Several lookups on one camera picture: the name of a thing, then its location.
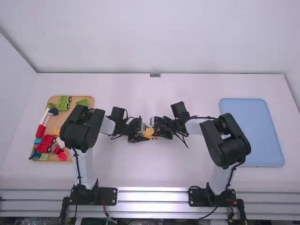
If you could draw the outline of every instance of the blue tray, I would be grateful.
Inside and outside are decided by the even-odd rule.
[[[223,98],[221,114],[231,113],[251,145],[243,166],[282,167],[285,159],[267,103],[260,98]]]

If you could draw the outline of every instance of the red toy block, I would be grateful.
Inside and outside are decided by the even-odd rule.
[[[44,136],[46,127],[44,125],[39,125],[36,133],[36,138],[42,138]]]
[[[61,160],[61,161],[65,161],[67,159],[67,154],[65,154],[64,152],[61,152],[59,155],[58,155],[58,158]]]
[[[60,153],[64,152],[63,149],[61,149],[60,147],[56,147],[53,151],[53,153],[55,153],[56,155],[59,155]]]
[[[47,144],[47,143],[40,143],[37,145],[37,152],[40,153],[49,153],[51,152],[51,144]]]
[[[54,135],[44,135],[42,137],[42,143],[46,143],[46,144],[53,144],[56,142],[56,138]]]

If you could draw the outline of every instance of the green toy block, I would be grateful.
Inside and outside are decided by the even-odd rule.
[[[55,106],[55,104],[53,104],[53,103],[48,103],[48,104],[46,105],[46,108],[53,109],[53,108],[56,108],[56,106]]]
[[[83,100],[76,102],[76,105],[84,105],[84,106],[90,107],[87,99],[83,99]]]
[[[63,95],[59,98],[58,111],[67,111],[70,108],[70,102],[72,97],[69,95]]]
[[[50,154],[42,153],[41,157],[39,158],[40,161],[48,161],[50,157]]]

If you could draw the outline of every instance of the yellow object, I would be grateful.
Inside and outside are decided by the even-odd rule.
[[[146,131],[143,133],[143,137],[147,137],[149,139],[152,139],[152,138],[155,138],[157,139],[158,137],[157,136],[152,136],[152,134],[154,133],[154,128],[152,127],[147,127],[146,128]]]
[[[60,128],[56,128],[53,135],[60,135]]]

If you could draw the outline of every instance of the white wall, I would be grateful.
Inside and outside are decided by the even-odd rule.
[[[0,168],[36,75],[0,33]]]
[[[284,72],[300,108],[298,0],[3,0],[41,72]]]

